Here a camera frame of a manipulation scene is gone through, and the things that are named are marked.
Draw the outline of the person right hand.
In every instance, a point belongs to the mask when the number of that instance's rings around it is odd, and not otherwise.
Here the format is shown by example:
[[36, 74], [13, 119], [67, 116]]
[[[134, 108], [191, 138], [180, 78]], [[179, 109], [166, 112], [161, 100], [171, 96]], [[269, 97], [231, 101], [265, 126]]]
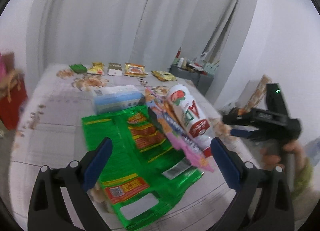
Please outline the person right hand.
[[[306, 154], [299, 141], [293, 140], [282, 147], [283, 151], [288, 154], [293, 154], [295, 159], [296, 174], [300, 173], [306, 165]], [[260, 150], [262, 156], [262, 164], [265, 170], [272, 170], [276, 165], [281, 165], [281, 158], [278, 155], [269, 155], [267, 148]]]

